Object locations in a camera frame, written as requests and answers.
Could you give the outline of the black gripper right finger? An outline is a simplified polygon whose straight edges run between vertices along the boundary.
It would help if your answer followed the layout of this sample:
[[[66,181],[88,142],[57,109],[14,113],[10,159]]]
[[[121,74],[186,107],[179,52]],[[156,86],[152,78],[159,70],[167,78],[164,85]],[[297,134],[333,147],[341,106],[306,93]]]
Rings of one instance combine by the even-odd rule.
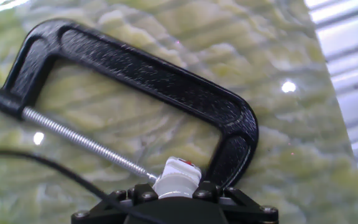
[[[259,205],[235,187],[220,187],[205,181],[193,193],[193,200],[208,204],[207,211],[216,210],[220,223],[278,224],[278,208]]]

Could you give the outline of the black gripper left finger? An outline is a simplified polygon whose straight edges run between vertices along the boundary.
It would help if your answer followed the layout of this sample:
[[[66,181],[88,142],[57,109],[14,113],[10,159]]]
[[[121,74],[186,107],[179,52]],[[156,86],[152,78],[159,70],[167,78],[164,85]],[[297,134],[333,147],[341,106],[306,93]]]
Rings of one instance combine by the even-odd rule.
[[[132,208],[158,199],[157,193],[149,184],[139,184],[128,190],[115,190],[111,199],[124,207]],[[90,210],[80,210],[71,215],[71,224],[126,224],[130,216],[102,200]]]

